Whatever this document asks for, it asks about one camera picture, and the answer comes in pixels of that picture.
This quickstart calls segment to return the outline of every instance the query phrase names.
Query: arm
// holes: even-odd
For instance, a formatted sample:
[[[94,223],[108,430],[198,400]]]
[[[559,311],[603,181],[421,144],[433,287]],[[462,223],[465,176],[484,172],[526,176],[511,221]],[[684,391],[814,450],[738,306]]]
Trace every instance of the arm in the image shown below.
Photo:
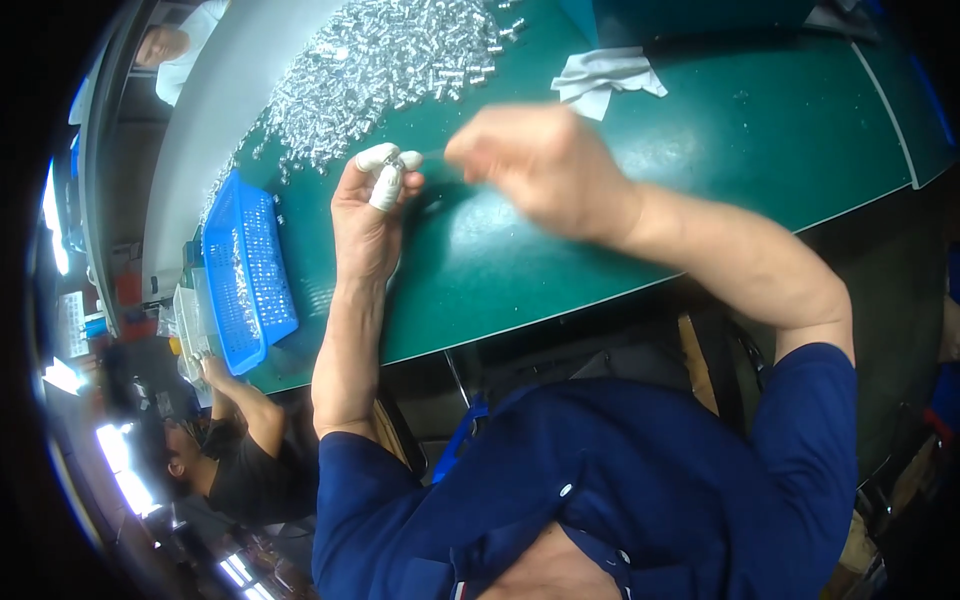
[[[633,230],[612,245],[690,275],[714,296],[777,330],[776,361],[813,342],[853,363],[850,297],[843,281],[789,231],[729,204],[639,184]]]
[[[247,433],[251,439],[264,452],[276,458],[280,453],[286,424],[283,409],[254,386],[234,379],[222,358],[204,358],[204,379],[216,391],[215,395],[219,392],[233,400],[247,421]]]
[[[717,298],[777,329],[777,359],[828,342],[853,361],[843,282],[788,231],[746,210],[627,180],[568,108],[485,108],[446,158],[489,180],[565,237],[687,271]]]
[[[393,167],[384,167],[377,179],[374,169],[382,164],[384,148],[389,152],[396,146],[381,144],[351,159],[330,201],[337,283],[313,371],[311,396],[318,439],[332,431],[347,431],[378,442],[372,415],[387,279],[399,258],[403,203],[423,185],[423,175],[413,171],[422,162],[416,153],[399,156],[408,172],[394,169],[387,174],[386,169]],[[370,200],[372,194],[376,197],[383,191],[385,175],[396,178],[392,194],[397,201],[381,210]]]
[[[223,392],[210,386],[213,405],[210,407],[210,420],[224,420],[233,416],[234,404]]]

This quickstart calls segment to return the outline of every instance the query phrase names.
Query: fluorescent light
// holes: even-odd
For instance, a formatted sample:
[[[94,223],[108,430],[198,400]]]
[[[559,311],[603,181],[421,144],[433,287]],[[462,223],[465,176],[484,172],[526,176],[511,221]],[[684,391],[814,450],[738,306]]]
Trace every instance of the fluorescent light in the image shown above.
[[[127,498],[127,504],[130,504],[132,511],[140,516],[146,516],[160,508],[159,504],[154,504],[154,497],[147,492],[143,481],[136,476],[136,473],[129,470],[122,470],[119,473],[113,473],[120,486],[120,492],[123,492]]]
[[[230,566],[230,563],[227,561],[220,561],[220,568],[227,572],[227,575],[230,576],[230,579],[232,579],[237,586],[240,586],[241,588],[243,587],[243,580],[240,579],[240,575],[233,570],[233,567]]]
[[[253,586],[253,589],[260,592],[260,595],[266,598],[266,600],[275,600],[274,596],[263,587],[263,584],[257,584]]]
[[[97,429],[97,440],[104,450],[104,456],[107,457],[107,463],[110,465],[111,471],[117,473],[130,468],[130,452],[127,449],[127,442],[124,441],[116,427],[104,425]]]
[[[47,183],[43,186],[43,220],[47,227],[54,232],[54,260],[57,261],[57,270],[66,275],[70,270],[70,258],[63,247],[63,232],[60,231],[60,216],[57,213],[57,197],[54,194],[54,161],[50,161],[47,170]]]
[[[253,577],[251,577],[250,573],[247,572],[247,566],[243,564],[243,561],[240,560],[240,557],[235,554],[231,554],[227,560],[230,561],[230,564],[232,564],[235,569],[237,569],[238,573],[243,575],[244,579],[247,581],[253,580]]]
[[[47,367],[46,371],[43,372],[43,380],[74,396],[79,396],[77,392],[86,385],[85,377],[67,367],[56,356],[54,356],[54,364]]]

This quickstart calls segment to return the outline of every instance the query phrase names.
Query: blue polo shirt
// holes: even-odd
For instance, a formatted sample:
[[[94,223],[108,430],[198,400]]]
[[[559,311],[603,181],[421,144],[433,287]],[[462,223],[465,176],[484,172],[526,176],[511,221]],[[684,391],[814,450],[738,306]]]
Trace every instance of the blue polo shirt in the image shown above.
[[[828,344],[771,370],[745,440],[692,396],[617,379],[505,402],[425,488],[390,452],[320,443],[322,598],[467,600],[558,521],[623,598],[813,598],[855,494],[856,375]]]

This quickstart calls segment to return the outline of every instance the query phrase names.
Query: worker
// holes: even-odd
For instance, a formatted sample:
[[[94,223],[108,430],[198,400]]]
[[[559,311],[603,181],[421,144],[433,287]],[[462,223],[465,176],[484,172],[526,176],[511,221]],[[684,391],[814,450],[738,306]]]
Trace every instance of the worker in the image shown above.
[[[298,520],[316,510],[317,473],[284,440],[282,407],[230,375],[222,358],[203,360],[213,390],[210,428],[203,445],[180,423],[163,423],[165,452],[160,468],[180,495],[198,493],[214,511],[243,525]],[[244,434],[235,411],[247,423]]]
[[[840,278],[763,217],[628,180],[563,106],[484,108],[445,158],[550,233],[686,271],[777,331],[776,364],[749,439],[692,395],[571,380],[504,399],[425,488],[371,425],[400,211],[424,179],[401,170],[383,211],[368,204],[370,164],[349,161],[330,203],[337,278],[313,373],[320,595],[816,597],[844,546],[857,476]]]
[[[177,28],[151,25],[137,47],[134,62],[156,67],[156,95],[171,107],[177,105],[207,39],[224,17],[230,0],[207,0]]]

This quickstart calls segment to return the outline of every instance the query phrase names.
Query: blue plastic basket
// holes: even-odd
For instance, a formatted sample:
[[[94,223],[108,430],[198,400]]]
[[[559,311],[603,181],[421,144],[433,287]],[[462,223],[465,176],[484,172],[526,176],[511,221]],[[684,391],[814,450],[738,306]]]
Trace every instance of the blue plastic basket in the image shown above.
[[[273,197],[230,172],[204,223],[203,244],[217,333],[230,372],[239,375],[300,324],[276,239]]]

